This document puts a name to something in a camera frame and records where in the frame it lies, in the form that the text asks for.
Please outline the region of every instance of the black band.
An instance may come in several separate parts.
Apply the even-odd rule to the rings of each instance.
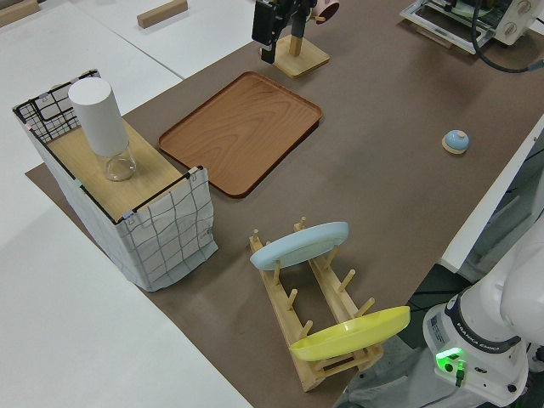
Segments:
[[[478,350],[485,351],[490,354],[501,354],[507,352],[512,346],[518,344],[521,338],[514,336],[503,342],[491,342],[476,334],[467,322],[462,318],[461,313],[461,296],[462,293],[457,295],[457,299],[451,309],[448,309],[447,305],[444,312],[450,317],[451,323],[456,328],[457,333],[471,346]]]

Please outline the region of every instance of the black wire frame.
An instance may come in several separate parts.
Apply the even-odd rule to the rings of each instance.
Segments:
[[[57,85],[49,89],[46,93],[38,95],[36,98],[28,99],[26,102],[13,108],[14,114],[19,118],[25,128],[32,136],[43,146],[43,148],[60,164],[64,171],[76,181],[76,176],[65,166],[65,164],[48,147],[48,142],[70,132],[80,126],[76,113],[71,106],[68,98],[69,87],[83,78],[100,77],[98,70],[87,71],[69,82]],[[173,187],[176,183],[188,179],[189,173],[184,174],[170,185],[158,191],[149,199],[136,206],[126,217],[115,220],[99,204],[98,201],[89,193],[84,185],[80,183],[80,188],[85,195],[96,205],[97,208],[114,224],[118,225],[121,221],[136,213],[142,206],[157,198],[162,192]]]

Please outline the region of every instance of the wooden mug stand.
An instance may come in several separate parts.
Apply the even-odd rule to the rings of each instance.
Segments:
[[[274,65],[291,78],[298,78],[329,62],[331,57],[305,38],[286,36],[278,40]]]
[[[295,232],[302,230],[305,222],[306,218],[302,217],[301,221],[294,225]],[[249,237],[249,245],[253,253],[263,247],[257,229]],[[362,316],[374,304],[374,298],[368,299],[360,308],[355,306],[354,301],[346,292],[346,286],[353,279],[355,271],[351,269],[341,282],[331,267],[337,253],[338,246],[334,246],[327,254],[311,258],[308,262],[336,322],[341,323]],[[308,320],[304,326],[301,324],[293,308],[298,291],[293,289],[287,296],[280,282],[280,270],[281,265],[278,261],[275,270],[261,270],[260,274],[287,347],[290,347],[301,338],[308,336],[313,322]],[[320,361],[302,361],[292,353],[290,354],[303,390],[306,392],[317,387],[325,378],[349,368],[357,366],[359,371],[370,368],[382,357],[383,347],[381,344],[374,344],[352,353]]]

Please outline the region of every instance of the small blue round object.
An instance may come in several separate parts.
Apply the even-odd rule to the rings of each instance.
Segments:
[[[462,130],[450,130],[442,139],[442,145],[450,153],[460,155],[468,148],[470,140]]]

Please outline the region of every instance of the cable connector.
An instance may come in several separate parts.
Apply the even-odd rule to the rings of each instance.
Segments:
[[[465,379],[465,369],[462,361],[459,361],[456,372],[456,387],[461,387],[462,380]]]
[[[544,59],[534,62],[533,64],[527,65],[527,71],[536,71],[544,68]]]

